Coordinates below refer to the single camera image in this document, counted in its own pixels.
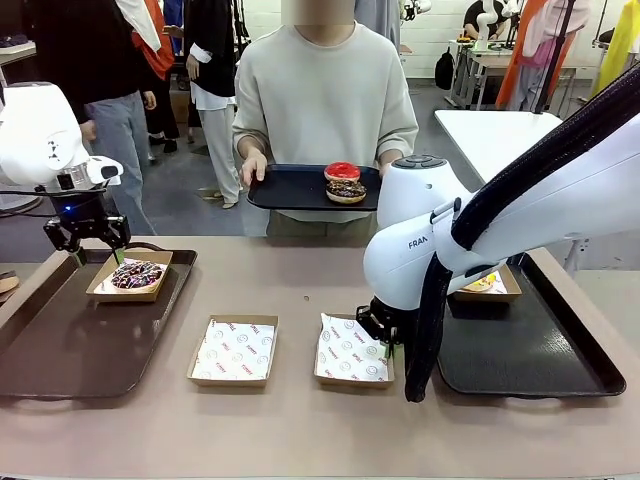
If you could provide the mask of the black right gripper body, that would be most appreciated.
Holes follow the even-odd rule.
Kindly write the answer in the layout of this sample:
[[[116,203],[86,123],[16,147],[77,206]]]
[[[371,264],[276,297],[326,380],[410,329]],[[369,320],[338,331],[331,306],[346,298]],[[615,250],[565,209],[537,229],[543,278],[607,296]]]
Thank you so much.
[[[382,326],[409,326],[418,319],[419,310],[392,307],[374,297],[370,302],[370,313]]]

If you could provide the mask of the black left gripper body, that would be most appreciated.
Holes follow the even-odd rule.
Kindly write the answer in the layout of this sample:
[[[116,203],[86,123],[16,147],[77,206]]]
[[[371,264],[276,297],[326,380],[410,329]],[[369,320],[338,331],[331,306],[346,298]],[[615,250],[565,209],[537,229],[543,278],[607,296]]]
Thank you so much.
[[[71,233],[80,240],[100,239],[100,225],[108,215],[102,188],[51,193],[49,199],[53,218],[60,218]]]

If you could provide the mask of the person's right hand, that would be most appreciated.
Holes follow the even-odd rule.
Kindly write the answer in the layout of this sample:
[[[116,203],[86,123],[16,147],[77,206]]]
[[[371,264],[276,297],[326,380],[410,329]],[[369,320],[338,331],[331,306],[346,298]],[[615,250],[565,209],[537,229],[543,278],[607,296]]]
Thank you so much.
[[[249,155],[242,165],[242,180],[247,187],[262,182],[268,166],[267,158],[260,152]]]

